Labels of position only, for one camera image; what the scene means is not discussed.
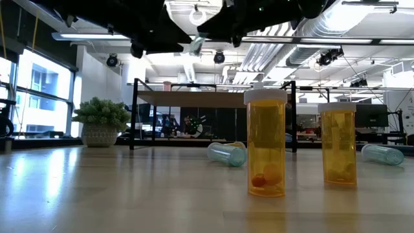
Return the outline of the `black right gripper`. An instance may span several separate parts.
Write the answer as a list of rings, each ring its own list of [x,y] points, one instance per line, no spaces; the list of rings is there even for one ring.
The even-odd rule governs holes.
[[[219,12],[197,27],[200,36],[208,39],[230,39],[234,47],[249,32],[301,19],[297,1],[289,0],[237,0],[231,12]]]

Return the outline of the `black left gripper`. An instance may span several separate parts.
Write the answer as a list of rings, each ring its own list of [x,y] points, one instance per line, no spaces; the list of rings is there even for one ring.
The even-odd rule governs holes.
[[[189,44],[191,38],[169,16],[164,0],[110,0],[107,3],[107,29],[131,41],[131,54],[182,52],[178,43]]]

